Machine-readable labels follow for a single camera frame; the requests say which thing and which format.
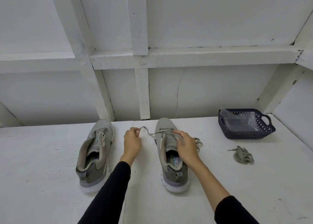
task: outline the person's left hand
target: person's left hand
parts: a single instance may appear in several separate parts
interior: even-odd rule
[[[131,166],[141,149],[141,138],[139,137],[139,128],[131,127],[124,135],[124,154],[120,161],[124,161]]]

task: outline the vertical beam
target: vertical beam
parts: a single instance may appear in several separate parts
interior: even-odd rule
[[[0,127],[19,127],[23,124],[0,102]]]
[[[112,104],[101,70],[94,70],[89,56],[95,51],[80,0],[53,0],[73,54],[81,66],[81,74],[92,88],[99,117],[115,120]]]
[[[313,70],[313,13],[297,36],[295,46],[303,49],[295,63]]]
[[[279,65],[258,98],[254,108],[272,113],[306,69],[296,64]]]
[[[148,55],[146,0],[127,0],[131,27],[131,43],[134,55]]]
[[[148,68],[135,69],[137,94],[139,97],[140,119],[150,119],[150,98]]]

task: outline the white table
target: white table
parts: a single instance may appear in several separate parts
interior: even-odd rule
[[[178,129],[203,142],[200,157],[260,223],[313,222],[313,152],[272,115],[276,132],[261,140],[228,140],[217,117],[173,119]],[[130,127],[154,131],[157,121],[114,122],[111,169],[123,153]],[[79,189],[77,155],[93,124],[0,129],[1,223],[77,223],[93,196]],[[183,194],[168,193],[153,138],[143,130],[143,148],[131,168],[121,223],[214,223],[195,175]],[[243,165],[227,150],[239,145],[255,164]]]

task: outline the plastic bag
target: plastic bag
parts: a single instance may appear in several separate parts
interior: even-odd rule
[[[244,112],[238,115],[221,108],[221,115],[231,131],[260,131],[255,119],[255,112]]]

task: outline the sneaker without laces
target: sneaker without laces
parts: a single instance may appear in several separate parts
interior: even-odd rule
[[[76,174],[84,193],[94,193],[101,189],[109,175],[107,156],[114,139],[114,130],[110,121],[101,119],[91,129],[88,139],[80,148]]]
[[[163,170],[162,184],[169,192],[182,193],[189,187],[188,167],[177,152],[177,139],[183,139],[173,130],[177,130],[174,123],[161,118],[156,126],[155,139]]]

